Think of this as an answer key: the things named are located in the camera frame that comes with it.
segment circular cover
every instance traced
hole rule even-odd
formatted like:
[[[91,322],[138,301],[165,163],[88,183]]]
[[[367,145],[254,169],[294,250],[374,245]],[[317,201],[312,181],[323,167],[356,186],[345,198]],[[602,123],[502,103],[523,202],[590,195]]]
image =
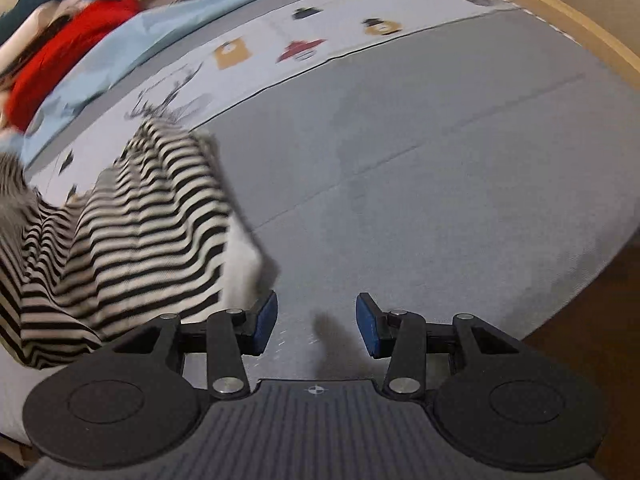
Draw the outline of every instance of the circular cover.
[[[124,466],[174,446],[193,427],[198,403],[180,375],[148,356],[106,357],[65,368],[29,395],[24,425],[41,452],[90,469]]]
[[[449,378],[436,423],[460,451],[520,471],[581,462],[604,436],[604,404],[589,383],[535,356],[491,356]]]

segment white calibration symbol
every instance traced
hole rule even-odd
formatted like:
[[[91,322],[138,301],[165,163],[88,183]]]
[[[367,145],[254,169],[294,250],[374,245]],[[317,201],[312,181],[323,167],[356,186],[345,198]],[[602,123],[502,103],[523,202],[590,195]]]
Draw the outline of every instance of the white calibration symbol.
[[[311,395],[320,395],[320,394],[324,394],[326,391],[326,388],[323,388],[322,386],[318,386],[318,384],[314,384],[312,387],[307,388],[306,389]]]

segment red cloth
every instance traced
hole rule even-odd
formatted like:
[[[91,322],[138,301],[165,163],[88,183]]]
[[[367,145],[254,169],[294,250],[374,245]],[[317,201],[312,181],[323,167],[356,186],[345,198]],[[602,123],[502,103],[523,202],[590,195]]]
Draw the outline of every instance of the red cloth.
[[[57,33],[15,80],[4,106],[10,124],[24,132],[62,78],[114,28],[141,10],[137,0],[97,0]]]

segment striped fabric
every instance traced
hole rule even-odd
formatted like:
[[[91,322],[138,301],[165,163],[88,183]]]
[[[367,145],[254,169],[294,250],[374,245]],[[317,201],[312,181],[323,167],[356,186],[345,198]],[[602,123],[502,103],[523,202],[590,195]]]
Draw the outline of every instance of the striped fabric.
[[[208,142],[148,120],[65,206],[0,154],[0,340],[24,365],[69,363],[163,313],[220,309],[230,208]]]

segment wooden floor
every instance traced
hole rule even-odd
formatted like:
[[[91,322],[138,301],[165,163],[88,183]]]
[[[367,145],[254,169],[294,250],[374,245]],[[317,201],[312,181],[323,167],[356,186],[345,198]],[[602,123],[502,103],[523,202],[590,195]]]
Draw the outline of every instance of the wooden floor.
[[[608,480],[639,480],[640,245],[625,248],[526,342],[602,389],[610,428],[593,465]]]

